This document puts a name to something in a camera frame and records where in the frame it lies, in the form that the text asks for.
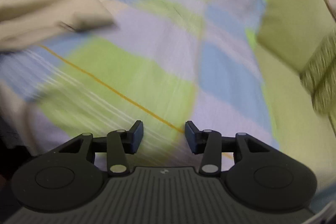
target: green cloth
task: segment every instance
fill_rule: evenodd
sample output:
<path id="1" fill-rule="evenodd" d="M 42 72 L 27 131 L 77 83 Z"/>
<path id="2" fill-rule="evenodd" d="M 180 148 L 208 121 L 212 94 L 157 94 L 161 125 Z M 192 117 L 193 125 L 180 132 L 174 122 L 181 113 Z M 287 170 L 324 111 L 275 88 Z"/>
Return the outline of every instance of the green cloth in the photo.
<path id="1" fill-rule="evenodd" d="M 260 44 L 255 54 L 267 91 L 274 137 L 280 150 L 307 165 L 326 188 L 336 174 L 336 140 L 327 116 L 319 116 L 297 73 Z"/>
<path id="2" fill-rule="evenodd" d="M 257 40 L 301 72 L 335 27 L 324 0 L 268 0 Z"/>

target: blue fabric square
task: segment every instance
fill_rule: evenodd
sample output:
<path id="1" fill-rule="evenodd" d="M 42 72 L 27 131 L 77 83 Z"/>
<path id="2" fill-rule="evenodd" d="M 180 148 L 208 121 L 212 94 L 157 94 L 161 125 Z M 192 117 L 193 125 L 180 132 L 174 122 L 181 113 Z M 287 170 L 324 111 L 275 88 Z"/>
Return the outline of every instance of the blue fabric square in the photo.
<path id="1" fill-rule="evenodd" d="M 205 11 L 205 18 L 217 27 L 225 30 L 239 40 L 246 40 L 245 28 L 238 18 L 229 12 L 209 5 Z"/>
<path id="2" fill-rule="evenodd" d="M 199 85 L 207 93 L 233 106 L 267 132 L 272 132 L 259 80 L 217 46 L 202 43 Z"/>
<path id="3" fill-rule="evenodd" d="M 264 0 L 255 0 L 253 3 L 253 12 L 248 13 L 247 17 L 244 19 L 245 26 L 257 32 L 265 9 L 266 3 Z"/>

